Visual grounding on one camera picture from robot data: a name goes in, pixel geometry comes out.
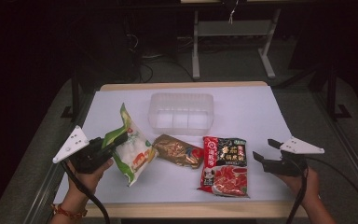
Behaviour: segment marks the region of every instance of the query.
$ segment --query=wrist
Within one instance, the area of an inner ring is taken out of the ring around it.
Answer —
[[[318,195],[312,196],[312,197],[305,197],[304,200],[302,201],[301,205],[304,207],[304,209],[309,209],[312,208],[314,206],[318,206],[319,204],[321,204],[322,201],[319,198]]]
[[[89,198],[82,192],[68,190],[61,203],[61,208],[71,213],[81,213],[86,209]]]
[[[55,220],[56,222],[59,222],[59,221],[62,222],[65,219],[66,220],[65,223],[78,223],[78,220],[81,219],[82,217],[85,217],[87,214],[86,209],[79,213],[72,213],[72,212],[66,211],[65,209],[62,208],[61,204],[58,204],[58,205],[52,204],[51,208],[54,211],[53,220]]]

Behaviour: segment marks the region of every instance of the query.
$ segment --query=wooden table edge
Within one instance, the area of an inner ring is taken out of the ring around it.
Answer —
[[[205,203],[104,203],[115,218],[280,218],[288,217],[294,202],[205,202]],[[88,217],[101,217],[97,205],[87,205]],[[300,206],[296,217],[306,217]]]
[[[250,87],[267,86],[264,81],[238,82],[175,82],[175,83],[134,83],[134,84],[105,84],[100,91],[127,91],[127,90],[156,90],[173,88],[208,88],[208,87]]]

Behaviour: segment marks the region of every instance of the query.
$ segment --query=white tabletop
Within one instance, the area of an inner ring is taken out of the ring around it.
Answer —
[[[266,159],[279,160],[280,151],[270,147],[268,139],[272,138],[284,142],[291,137],[269,86],[97,91],[84,123],[83,131],[89,139],[92,139],[98,136],[104,137],[106,133],[121,127],[123,123],[119,109],[121,104],[124,103],[133,122],[152,143],[158,137],[158,134],[153,133],[148,123],[147,112],[150,97],[155,92],[209,93],[213,96],[213,126],[208,135],[238,137],[247,141],[246,155],[250,198],[217,197],[197,190],[200,186],[202,165],[199,169],[192,170],[189,167],[177,166],[163,159],[155,158],[131,187],[127,187],[127,177],[115,165],[107,170],[95,194],[102,203],[112,204],[115,208],[118,208],[121,204],[123,206],[143,203],[172,205],[179,203],[268,202],[278,204],[293,200],[292,194],[283,182],[271,174],[264,173],[261,164],[254,160],[252,154],[253,151],[256,151],[265,156]],[[202,147],[202,136],[174,135],[173,137]],[[55,198],[55,203],[62,201],[67,188],[68,182],[65,175]],[[286,209],[289,209],[290,206],[290,203],[287,204]],[[284,217],[288,215],[287,211],[283,214],[279,214],[279,212],[277,214],[272,216]]]

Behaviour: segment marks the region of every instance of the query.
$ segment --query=clear plastic container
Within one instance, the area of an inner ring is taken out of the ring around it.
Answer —
[[[213,96],[203,93],[155,93],[149,107],[154,133],[205,135],[213,124]]]

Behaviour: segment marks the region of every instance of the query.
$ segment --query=table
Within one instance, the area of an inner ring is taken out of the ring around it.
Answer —
[[[287,140],[291,134],[282,117],[269,86],[264,82],[199,82],[105,85],[97,91],[83,131],[89,139],[114,130],[121,117],[118,108],[124,102],[132,120],[153,141],[147,123],[150,95],[154,92],[205,92],[214,98],[214,121],[210,135],[239,137],[247,140],[250,198],[224,198],[196,190],[200,185],[200,172],[180,167],[155,158],[131,187],[116,166],[110,168],[96,192],[110,217],[116,218],[270,218],[288,217],[294,198],[281,180],[263,172],[253,159],[252,151],[277,160],[279,150],[268,146],[267,139]],[[236,103],[237,110],[227,112],[228,105]],[[240,124],[235,127],[232,122]],[[192,145],[201,145],[200,136],[175,136]],[[67,190],[64,176],[57,196],[59,203]],[[88,217],[101,217],[99,208],[89,203]],[[305,217],[299,209],[297,216]]]

